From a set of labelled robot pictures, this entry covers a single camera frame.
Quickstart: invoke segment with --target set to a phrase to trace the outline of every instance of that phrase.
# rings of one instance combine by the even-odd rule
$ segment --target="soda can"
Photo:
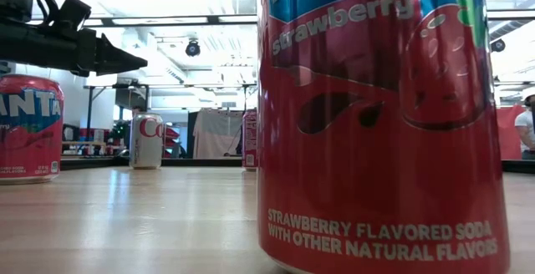
[[[242,167],[246,170],[256,170],[258,167],[257,154],[257,110],[247,110],[242,123]]]
[[[0,184],[46,182],[59,174],[64,94],[50,79],[0,76]]]
[[[261,0],[258,224],[290,271],[509,268],[485,0]]]
[[[164,125],[158,114],[140,112],[132,119],[130,166],[156,169],[161,166]]]

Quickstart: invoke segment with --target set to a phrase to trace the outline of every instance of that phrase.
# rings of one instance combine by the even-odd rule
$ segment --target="wooden table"
[[[511,273],[535,273],[535,176],[506,187]],[[256,174],[237,168],[73,170],[4,186],[0,273],[283,273],[257,246],[256,210]]]

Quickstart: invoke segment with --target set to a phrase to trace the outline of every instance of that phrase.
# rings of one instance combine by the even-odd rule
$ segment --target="strawberry graphic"
[[[474,122],[486,107],[482,9],[457,0],[424,18],[405,49],[400,104],[405,121],[431,130],[457,129]]]

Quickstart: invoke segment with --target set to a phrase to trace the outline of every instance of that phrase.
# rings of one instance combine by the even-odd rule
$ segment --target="coke logo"
[[[140,132],[143,136],[145,137],[159,137],[159,138],[162,138],[164,136],[164,126],[163,124],[158,124],[154,130],[154,132],[150,132],[150,131],[147,131],[147,123],[149,121],[153,121],[155,123],[156,122],[156,119],[143,119],[141,120],[141,123],[140,123]]]

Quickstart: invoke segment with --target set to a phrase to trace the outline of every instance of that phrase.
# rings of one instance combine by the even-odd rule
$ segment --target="white cloth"
[[[529,138],[535,143],[535,132],[533,131],[533,116],[531,110],[526,110],[517,116],[515,119],[515,127],[527,127],[529,130]],[[520,141],[520,150],[523,152],[529,150],[529,148]]]
[[[193,129],[193,158],[220,159],[225,153],[236,154],[241,126],[242,112],[202,109]]]

